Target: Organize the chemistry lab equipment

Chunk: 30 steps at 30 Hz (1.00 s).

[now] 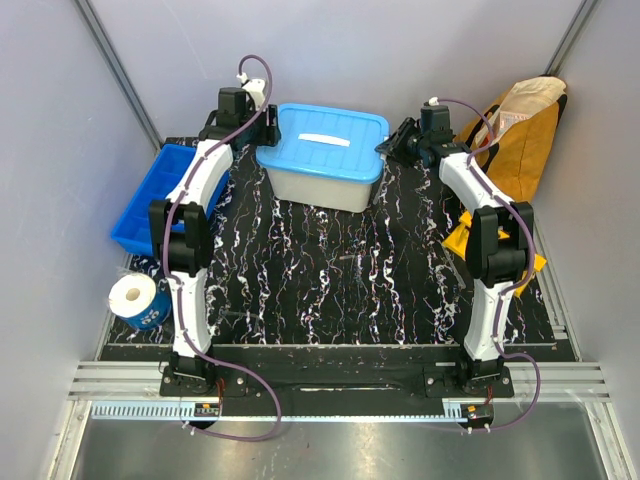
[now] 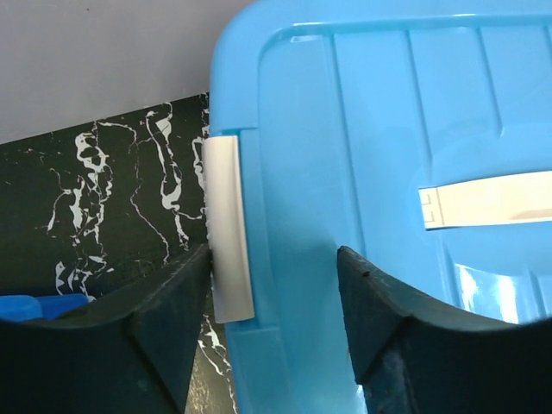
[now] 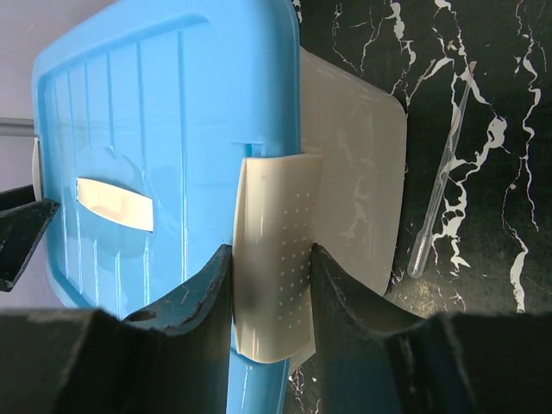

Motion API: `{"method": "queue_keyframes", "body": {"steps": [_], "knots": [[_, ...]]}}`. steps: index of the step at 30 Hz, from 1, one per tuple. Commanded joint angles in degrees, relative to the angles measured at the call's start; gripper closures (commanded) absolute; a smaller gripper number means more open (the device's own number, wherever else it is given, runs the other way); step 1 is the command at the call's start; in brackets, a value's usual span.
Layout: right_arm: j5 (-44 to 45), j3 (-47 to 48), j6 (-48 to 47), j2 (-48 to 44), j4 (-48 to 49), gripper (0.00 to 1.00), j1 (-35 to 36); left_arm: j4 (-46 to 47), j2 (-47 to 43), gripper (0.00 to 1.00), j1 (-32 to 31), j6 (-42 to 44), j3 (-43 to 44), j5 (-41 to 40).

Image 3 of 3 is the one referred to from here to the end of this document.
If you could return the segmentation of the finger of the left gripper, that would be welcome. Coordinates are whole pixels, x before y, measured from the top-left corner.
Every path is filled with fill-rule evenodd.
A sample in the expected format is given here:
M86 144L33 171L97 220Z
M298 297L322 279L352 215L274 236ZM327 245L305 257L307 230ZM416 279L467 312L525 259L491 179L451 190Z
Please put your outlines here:
M1 192L1 291L11 292L24 273L60 204L37 200L25 185Z

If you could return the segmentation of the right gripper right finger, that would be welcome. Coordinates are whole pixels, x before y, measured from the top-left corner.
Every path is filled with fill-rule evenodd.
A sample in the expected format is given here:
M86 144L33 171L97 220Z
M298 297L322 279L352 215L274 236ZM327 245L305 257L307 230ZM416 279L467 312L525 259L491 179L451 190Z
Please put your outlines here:
M310 253L318 380L326 413L548 413L551 315L421 318Z

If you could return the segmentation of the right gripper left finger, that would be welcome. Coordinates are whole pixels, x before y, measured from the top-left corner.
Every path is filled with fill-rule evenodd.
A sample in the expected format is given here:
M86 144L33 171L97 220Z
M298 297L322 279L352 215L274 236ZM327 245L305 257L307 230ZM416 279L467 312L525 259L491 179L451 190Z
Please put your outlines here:
M232 250L118 319L99 309L1 314L4 413L223 413Z

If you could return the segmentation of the light blue plastic lid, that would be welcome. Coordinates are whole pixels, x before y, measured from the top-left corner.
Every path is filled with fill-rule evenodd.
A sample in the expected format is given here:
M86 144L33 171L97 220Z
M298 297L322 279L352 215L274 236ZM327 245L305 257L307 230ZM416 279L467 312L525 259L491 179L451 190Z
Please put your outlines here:
M68 308L126 317L233 237L242 161L300 151L288 1L119 1L32 71L47 274Z

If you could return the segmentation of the white plastic tub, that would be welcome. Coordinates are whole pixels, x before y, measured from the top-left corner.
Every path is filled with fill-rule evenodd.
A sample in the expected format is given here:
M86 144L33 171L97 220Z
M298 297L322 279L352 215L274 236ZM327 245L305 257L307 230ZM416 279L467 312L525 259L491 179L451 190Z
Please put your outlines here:
M321 154L314 238L363 285L381 294L392 267L402 204L406 116L393 96L299 49L300 135ZM281 157L247 157L241 170L277 173ZM42 195L41 146L34 188Z

